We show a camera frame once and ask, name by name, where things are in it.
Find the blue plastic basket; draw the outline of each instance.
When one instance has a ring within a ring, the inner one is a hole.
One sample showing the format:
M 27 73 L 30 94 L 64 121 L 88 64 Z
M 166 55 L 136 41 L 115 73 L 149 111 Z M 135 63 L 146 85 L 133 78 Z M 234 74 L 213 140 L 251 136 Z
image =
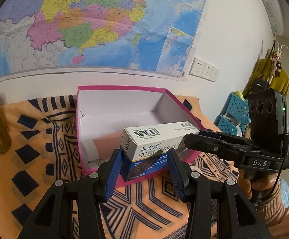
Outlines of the blue plastic basket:
M 227 120 L 226 118 L 224 118 L 222 115 L 219 124 L 217 125 L 217 127 L 226 134 L 230 134 L 230 135 L 237 135 L 237 127 L 234 126 L 229 120 Z
M 247 124 L 241 124 L 241 125 L 240 125 L 241 131 L 242 131 L 242 134 L 245 133 L 246 126 L 247 126 Z
M 240 99 L 234 93 L 231 93 L 232 97 L 229 101 L 226 112 L 230 113 L 241 124 L 251 123 L 251 119 L 248 115 L 248 102 Z

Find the black bag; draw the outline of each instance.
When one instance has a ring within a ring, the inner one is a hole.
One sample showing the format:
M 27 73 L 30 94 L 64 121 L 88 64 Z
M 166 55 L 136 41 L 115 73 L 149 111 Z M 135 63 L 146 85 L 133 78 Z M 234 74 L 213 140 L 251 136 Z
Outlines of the black bag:
M 265 77 L 265 76 L 263 75 L 260 78 L 254 79 L 250 88 L 251 92 L 258 92 L 258 91 L 266 90 L 269 88 L 269 83 L 266 80 L 262 80 L 261 79 L 262 77 Z

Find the camera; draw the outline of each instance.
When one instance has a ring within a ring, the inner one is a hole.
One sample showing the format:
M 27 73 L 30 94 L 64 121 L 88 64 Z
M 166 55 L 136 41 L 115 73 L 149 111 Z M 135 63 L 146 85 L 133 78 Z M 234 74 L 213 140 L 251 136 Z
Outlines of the camera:
M 287 151 L 286 96 L 272 88 L 247 96 L 251 119 L 251 139 L 273 153 Z

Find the orange patterned fabric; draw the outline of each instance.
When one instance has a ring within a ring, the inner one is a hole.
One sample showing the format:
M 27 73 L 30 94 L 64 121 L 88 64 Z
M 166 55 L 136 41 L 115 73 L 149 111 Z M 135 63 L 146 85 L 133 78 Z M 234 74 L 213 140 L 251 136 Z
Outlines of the orange patterned fabric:
M 192 113 L 209 129 L 216 127 L 202 114 L 198 99 L 186 98 Z M 10 150 L 0 155 L 0 235 L 16 239 L 27 218 L 55 180 L 83 177 L 77 148 L 75 96 L 28 100 L 2 107 L 12 138 Z M 192 165 L 212 180 L 236 179 L 233 163 L 201 153 Z M 107 238 L 182 239 L 189 205 L 177 197 L 169 174 L 115 190 L 101 204 Z M 217 204 L 212 202 L 212 235 L 217 231 Z M 79 238 L 77 205 L 73 233 Z

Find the wall socket panel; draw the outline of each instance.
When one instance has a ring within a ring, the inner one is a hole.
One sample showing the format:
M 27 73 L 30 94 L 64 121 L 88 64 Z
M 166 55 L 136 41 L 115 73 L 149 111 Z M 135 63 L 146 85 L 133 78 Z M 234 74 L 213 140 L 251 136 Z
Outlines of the wall socket panel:
M 189 75 L 201 77 L 215 82 L 219 75 L 219 69 L 199 58 L 194 58 Z

